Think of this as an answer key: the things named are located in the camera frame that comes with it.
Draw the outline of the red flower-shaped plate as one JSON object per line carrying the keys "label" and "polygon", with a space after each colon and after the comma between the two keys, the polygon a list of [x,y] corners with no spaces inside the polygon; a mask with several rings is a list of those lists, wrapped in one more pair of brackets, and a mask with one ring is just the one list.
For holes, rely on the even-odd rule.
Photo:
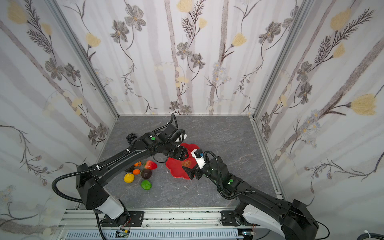
{"label": "red flower-shaped plate", "polygon": [[[192,160],[193,164],[195,166],[197,164],[197,162],[195,161],[194,157],[192,156],[192,151],[195,149],[200,149],[200,147],[198,145],[195,145],[195,144],[186,144],[186,143],[182,143],[181,146],[185,147],[188,151],[189,156],[186,158],[186,160],[187,159]],[[173,158],[168,158],[168,160],[166,162],[166,167],[170,170],[171,175],[174,178],[184,178],[186,180],[190,179],[188,174],[183,169],[182,161],[179,161],[179,160],[176,160]]]}

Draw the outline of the yellow lemon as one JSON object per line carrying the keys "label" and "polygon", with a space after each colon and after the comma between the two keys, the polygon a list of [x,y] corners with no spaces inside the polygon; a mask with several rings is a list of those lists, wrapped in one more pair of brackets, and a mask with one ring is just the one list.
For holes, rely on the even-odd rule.
{"label": "yellow lemon", "polygon": [[131,173],[127,173],[127,174],[125,174],[125,176],[124,176],[124,182],[125,182],[125,183],[130,184],[130,183],[132,183],[134,180],[135,180],[135,175],[134,175],[134,174],[131,174]]}

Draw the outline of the red apple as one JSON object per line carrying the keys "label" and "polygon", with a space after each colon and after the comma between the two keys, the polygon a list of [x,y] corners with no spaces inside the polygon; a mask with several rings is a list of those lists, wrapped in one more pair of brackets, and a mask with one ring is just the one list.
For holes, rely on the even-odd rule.
{"label": "red apple", "polygon": [[182,162],[182,166],[186,168],[192,168],[194,166],[193,161],[190,159],[187,159]]}

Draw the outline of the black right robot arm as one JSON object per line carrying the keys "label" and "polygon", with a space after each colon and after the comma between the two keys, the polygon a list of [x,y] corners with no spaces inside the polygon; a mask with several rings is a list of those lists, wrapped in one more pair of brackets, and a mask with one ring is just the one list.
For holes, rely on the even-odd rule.
{"label": "black right robot arm", "polygon": [[238,199],[234,211],[239,225],[252,224],[280,234],[286,240],[317,240],[322,223],[315,220],[307,205],[268,195],[228,171],[221,157],[211,151],[194,150],[183,160],[194,159],[189,167],[183,167],[189,178],[207,177],[216,185],[218,193],[226,200]]}

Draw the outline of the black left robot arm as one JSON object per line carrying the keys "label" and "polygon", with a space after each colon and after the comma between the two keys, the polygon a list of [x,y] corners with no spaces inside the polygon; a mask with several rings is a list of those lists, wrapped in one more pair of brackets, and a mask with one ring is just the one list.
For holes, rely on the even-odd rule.
{"label": "black left robot arm", "polygon": [[[52,182],[52,189],[63,199],[82,203],[86,209],[97,210],[116,220],[126,214],[127,210],[119,200],[105,190],[109,181],[134,164],[156,154],[184,161],[188,157],[187,149],[181,145],[185,138],[185,130],[167,124],[162,130],[148,132],[133,139],[125,150],[105,161],[92,166],[83,164],[78,167],[77,172],[56,178]],[[79,198],[70,197],[58,188],[59,181],[70,177],[76,177]]]}

